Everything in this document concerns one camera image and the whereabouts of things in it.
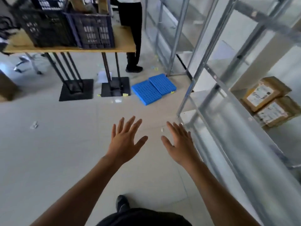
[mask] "left hand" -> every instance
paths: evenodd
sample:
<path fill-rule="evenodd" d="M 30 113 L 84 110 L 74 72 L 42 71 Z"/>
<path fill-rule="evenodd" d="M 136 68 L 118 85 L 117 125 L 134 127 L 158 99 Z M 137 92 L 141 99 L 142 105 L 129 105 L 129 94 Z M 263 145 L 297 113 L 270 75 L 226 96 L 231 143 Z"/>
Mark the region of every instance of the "left hand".
<path fill-rule="evenodd" d="M 142 119 L 133 125 L 134 120 L 135 116 L 123 126 L 124 118 L 121 118 L 117 130 L 115 124 L 112 128 L 111 143 L 106 157 L 111 157 L 119 166 L 131 160 L 148 140 L 148 137 L 144 136 L 134 144 L 135 134 L 142 123 Z"/>

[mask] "blue plastic pallet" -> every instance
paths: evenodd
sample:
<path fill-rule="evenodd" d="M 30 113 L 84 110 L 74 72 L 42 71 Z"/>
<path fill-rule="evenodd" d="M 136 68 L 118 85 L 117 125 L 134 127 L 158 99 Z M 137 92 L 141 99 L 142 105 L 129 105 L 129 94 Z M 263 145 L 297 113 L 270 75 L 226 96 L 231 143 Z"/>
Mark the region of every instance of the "blue plastic pallet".
<path fill-rule="evenodd" d="M 177 90 L 177 87 L 165 76 L 165 74 L 150 77 L 149 81 L 161 95 L 166 95 Z"/>
<path fill-rule="evenodd" d="M 144 105 L 149 105 L 150 103 L 162 98 L 162 95 L 147 80 L 133 85 L 132 90 L 140 98 Z"/>

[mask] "black plastic crate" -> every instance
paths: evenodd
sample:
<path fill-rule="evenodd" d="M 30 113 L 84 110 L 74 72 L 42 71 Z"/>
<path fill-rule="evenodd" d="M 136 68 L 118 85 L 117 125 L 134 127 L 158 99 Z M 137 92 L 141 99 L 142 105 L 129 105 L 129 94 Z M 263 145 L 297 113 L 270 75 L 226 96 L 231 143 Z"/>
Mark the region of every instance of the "black plastic crate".
<path fill-rule="evenodd" d="M 97 0 L 83 0 L 92 3 L 98 12 Z M 85 49 L 114 48 L 114 34 L 111 15 L 75 13 L 71 4 L 65 12 L 77 46 Z"/>
<path fill-rule="evenodd" d="M 10 11 L 35 47 L 76 46 L 67 18 L 63 14 L 65 3 L 55 0 L 48 3 L 52 5 L 52 10 L 42 9 L 39 0 L 17 0 Z"/>

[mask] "black sneaker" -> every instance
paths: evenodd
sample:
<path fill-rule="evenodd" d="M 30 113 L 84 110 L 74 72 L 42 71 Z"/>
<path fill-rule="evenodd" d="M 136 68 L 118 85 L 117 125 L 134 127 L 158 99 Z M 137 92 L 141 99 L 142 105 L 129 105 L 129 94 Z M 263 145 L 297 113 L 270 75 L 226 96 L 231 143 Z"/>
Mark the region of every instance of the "black sneaker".
<path fill-rule="evenodd" d="M 143 71 L 143 67 L 139 67 L 139 66 L 126 67 L 127 73 L 140 73 L 141 71 Z"/>
<path fill-rule="evenodd" d="M 126 210 L 130 209 L 130 204 L 128 199 L 123 196 L 123 195 L 119 195 L 116 199 L 116 210 L 118 213 L 124 212 Z"/>

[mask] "right hand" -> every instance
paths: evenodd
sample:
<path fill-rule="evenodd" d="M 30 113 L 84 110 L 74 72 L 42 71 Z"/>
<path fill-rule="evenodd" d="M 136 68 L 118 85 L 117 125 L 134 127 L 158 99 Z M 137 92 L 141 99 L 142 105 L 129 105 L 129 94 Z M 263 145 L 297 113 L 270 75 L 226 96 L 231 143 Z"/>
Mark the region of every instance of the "right hand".
<path fill-rule="evenodd" d="M 173 125 L 170 122 L 166 124 L 172 134 L 174 145 L 170 143 L 166 136 L 161 136 L 161 140 L 173 160 L 186 170 L 193 164 L 199 163 L 201 160 L 194 148 L 191 133 L 187 133 L 182 124 L 177 125 L 175 122 Z"/>

